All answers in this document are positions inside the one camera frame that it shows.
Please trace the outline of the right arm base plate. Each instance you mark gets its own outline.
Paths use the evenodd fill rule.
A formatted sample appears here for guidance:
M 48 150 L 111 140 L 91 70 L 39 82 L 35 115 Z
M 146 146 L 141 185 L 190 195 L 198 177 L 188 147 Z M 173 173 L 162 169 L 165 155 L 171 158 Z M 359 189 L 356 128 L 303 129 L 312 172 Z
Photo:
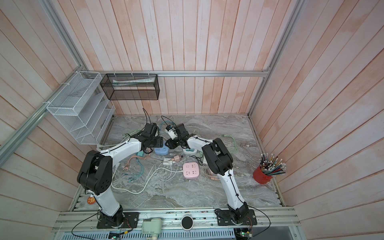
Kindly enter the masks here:
M 254 226 L 257 225 L 256 214 L 254 210 L 248 210 L 244 216 L 236 216 L 231 210 L 215 209 L 219 226 Z

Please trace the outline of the pink power strip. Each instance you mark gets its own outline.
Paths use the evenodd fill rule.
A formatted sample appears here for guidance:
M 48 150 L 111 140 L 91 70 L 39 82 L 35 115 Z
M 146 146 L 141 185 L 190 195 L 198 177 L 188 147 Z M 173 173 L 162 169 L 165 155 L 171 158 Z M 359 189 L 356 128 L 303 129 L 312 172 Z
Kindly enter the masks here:
M 187 162 L 183 164 L 183 177 L 186 180 L 197 179 L 200 175 L 199 164 L 196 162 Z

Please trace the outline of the white charger plug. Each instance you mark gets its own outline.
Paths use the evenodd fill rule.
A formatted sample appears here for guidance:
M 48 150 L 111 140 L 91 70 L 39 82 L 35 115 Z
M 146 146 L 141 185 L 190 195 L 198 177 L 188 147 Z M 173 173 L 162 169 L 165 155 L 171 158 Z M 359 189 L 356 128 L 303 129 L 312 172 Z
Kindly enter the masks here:
M 164 165 L 164 166 L 172 166 L 173 163 L 174 163 L 173 159 L 170 159 L 170 158 L 165 158 L 165 159 L 163 160 L 163 165 Z

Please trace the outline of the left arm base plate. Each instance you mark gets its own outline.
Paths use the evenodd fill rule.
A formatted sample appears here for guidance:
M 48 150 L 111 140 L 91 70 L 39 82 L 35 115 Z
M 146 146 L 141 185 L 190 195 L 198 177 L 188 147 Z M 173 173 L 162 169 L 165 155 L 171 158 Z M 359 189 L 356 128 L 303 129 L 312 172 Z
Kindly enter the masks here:
M 101 213 L 97 229 L 134 229 L 138 225 L 139 214 L 139 212 L 117 212 L 111 217 Z

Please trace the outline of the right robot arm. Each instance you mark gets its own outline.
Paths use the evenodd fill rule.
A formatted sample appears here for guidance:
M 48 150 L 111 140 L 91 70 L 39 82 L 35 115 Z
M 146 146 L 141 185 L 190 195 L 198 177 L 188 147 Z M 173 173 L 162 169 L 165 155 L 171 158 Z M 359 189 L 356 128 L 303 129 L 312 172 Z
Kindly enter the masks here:
M 249 207 L 237 186 L 233 171 L 233 157 L 223 141 L 220 138 L 207 140 L 195 134 L 189 134 L 184 124 L 168 125 L 166 131 L 170 136 L 166 141 L 168 148 L 182 147 L 203 153 L 208 167 L 219 177 L 223 185 L 232 221 L 240 224 L 246 217 Z

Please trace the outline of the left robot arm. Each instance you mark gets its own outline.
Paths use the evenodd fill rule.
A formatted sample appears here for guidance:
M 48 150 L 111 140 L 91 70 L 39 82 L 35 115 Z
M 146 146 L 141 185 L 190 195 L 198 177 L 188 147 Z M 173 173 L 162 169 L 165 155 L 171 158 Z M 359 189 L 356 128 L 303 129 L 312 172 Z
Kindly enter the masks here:
M 123 225 L 123 207 L 112 191 L 113 167 L 125 158 L 148 148 L 160 148 L 164 138 L 131 137 L 129 140 L 101 152 L 90 151 L 86 154 L 77 182 L 86 192 L 91 193 L 101 208 L 101 219 L 112 228 Z

